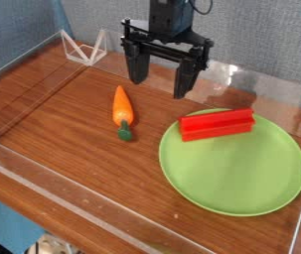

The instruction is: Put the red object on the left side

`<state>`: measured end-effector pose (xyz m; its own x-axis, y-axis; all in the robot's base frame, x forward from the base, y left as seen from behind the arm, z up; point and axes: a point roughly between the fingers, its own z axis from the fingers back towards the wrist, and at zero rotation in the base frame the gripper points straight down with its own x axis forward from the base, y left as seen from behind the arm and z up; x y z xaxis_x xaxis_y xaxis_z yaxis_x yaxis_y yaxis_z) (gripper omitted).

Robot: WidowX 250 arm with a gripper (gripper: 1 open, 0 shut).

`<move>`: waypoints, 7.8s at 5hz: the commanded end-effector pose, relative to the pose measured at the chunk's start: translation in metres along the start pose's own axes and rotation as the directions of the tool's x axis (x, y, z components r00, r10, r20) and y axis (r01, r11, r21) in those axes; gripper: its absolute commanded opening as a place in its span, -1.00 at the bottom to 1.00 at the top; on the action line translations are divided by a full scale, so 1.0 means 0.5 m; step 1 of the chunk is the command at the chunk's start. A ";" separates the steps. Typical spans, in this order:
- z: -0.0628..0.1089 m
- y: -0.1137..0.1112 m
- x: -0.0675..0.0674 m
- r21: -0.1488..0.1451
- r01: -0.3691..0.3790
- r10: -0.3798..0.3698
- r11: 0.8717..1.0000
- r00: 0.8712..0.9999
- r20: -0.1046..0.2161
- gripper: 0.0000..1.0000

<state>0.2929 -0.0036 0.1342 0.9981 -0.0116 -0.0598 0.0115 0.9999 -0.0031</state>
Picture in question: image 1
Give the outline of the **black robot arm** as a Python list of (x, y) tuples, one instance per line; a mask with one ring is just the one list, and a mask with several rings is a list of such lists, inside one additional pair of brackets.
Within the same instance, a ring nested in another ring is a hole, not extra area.
[(150, 0), (149, 20), (125, 18), (120, 46), (125, 50), (129, 78), (139, 84), (149, 75), (150, 57), (178, 63), (174, 98), (193, 89), (199, 71), (209, 67), (214, 42), (193, 31), (195, 0)]

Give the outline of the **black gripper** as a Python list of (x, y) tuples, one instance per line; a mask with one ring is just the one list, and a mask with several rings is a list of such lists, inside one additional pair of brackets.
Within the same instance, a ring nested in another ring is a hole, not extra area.
[(145, 21), (123, 19), (120, 45), (125, 49), (129, 78), (139, 84), (147, 77), (150, 57), (179, 63), (175, 71), (174, 98), (181, 99), (193, 89), (201, 70), (208, 68), (209, 51), (214, 46), (190, 28), (177, 35), (149, 31)]

